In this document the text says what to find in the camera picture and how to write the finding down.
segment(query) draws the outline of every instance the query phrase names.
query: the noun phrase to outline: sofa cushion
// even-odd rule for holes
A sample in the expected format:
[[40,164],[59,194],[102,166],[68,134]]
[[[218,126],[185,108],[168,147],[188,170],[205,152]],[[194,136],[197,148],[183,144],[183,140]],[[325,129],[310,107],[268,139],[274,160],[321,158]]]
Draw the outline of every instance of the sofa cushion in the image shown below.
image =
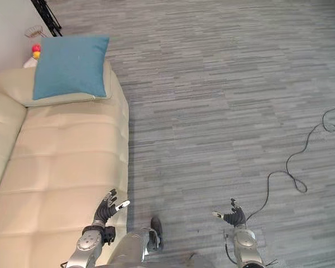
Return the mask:
[[0,93],[0,181],[25,114],[24,106]]
[[87,93],[106,97],[103,63],[108,36],[42,38],[32,99]]
[[[91,99],[99,99],[87,93],[72,93],[60,96],[53,96],[44,99],[33,100],[34,77],[36,68],[22,68],[3,71],[0,73],[0,92],[10,96],[26,107],[52,105],[58,103],[80,102]],[[103,64],[103,81],[107,97],[110,98],[112,68],[108,61]]]
[[[111,99],[28,109],[0,185],[0,268],[59,267],[104,195],[127,198],[128,106],[112,79]],[[97,264],[126,218],[125,209],[109,220],[116,242]]]

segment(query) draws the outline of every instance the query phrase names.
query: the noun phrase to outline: black metal stand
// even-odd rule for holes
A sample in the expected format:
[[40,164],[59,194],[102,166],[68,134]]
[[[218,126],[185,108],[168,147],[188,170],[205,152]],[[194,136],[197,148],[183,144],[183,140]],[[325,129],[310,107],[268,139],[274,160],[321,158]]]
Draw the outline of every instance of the black metal stand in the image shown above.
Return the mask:
[[31,0],[32,4],[37,9],[44,23],[50,30],[53,36],[62,36],[60,30],[62,29],[56,16],[53,14],[51,8],[47,5],[45,0]]

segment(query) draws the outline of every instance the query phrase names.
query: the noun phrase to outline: white wall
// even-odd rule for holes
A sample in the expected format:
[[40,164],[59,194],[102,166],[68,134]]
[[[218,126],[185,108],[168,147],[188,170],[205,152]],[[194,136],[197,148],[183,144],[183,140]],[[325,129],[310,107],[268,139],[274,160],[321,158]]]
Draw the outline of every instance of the white wall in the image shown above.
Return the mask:
[[20,68],[29,59],[40,37],[29,39],[24,33],[34,25],[42,25],[51,36],[30,0],[0,0],[0,70]]

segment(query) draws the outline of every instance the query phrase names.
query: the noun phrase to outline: yellow object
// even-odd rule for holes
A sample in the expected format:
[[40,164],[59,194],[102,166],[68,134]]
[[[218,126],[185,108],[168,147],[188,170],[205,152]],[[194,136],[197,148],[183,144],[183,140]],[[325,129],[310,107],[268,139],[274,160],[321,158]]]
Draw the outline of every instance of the yellow object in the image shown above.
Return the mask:
[[34,53],[32,53],[32,56],[33,56],[33,58],[35,59],[35,60],[38,60],[39,59],[39,57],[40,57],[40,52],[39,51],[35,51]]

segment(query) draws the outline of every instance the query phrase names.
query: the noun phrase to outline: beige leather sofa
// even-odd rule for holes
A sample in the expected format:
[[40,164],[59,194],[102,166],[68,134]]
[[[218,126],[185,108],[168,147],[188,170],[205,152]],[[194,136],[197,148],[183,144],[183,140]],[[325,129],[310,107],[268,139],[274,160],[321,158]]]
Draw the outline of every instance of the beige leather sofa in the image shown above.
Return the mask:
[[[32,101],[34,73],[0,74],[0,268],[58,268],[104,195],[116,188],[118,201],[127,198],[128,105],[110,65],[109,99]],[[126,219],[125,209],[109,220],[116,241],[97,264],[126,233]]]

